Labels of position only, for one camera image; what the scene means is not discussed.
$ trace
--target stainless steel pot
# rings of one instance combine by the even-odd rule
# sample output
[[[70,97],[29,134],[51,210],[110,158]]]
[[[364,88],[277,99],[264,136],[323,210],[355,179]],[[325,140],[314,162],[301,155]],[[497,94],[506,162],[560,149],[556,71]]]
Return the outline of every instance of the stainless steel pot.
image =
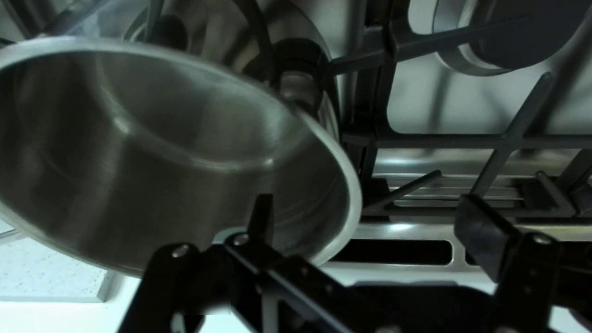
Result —
[[[273,247],[327,260],[351,236],[355,171],[266,86],[171,49],[36,38],[0,51],[0,205],[14,227],[138,273],[166,242],[207,247],[273,193]]]

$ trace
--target metal bowl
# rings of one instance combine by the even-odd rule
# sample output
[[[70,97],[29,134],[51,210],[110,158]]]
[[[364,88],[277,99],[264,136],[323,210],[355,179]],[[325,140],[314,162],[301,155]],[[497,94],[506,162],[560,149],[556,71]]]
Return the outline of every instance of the metal bowl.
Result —
[[[360,192],[340,145],[266,86],[171,49],[36,38],[0,51],[0,210],[27,234],[129,273],[201,249],[273,193],[273,247],[327,260]]]

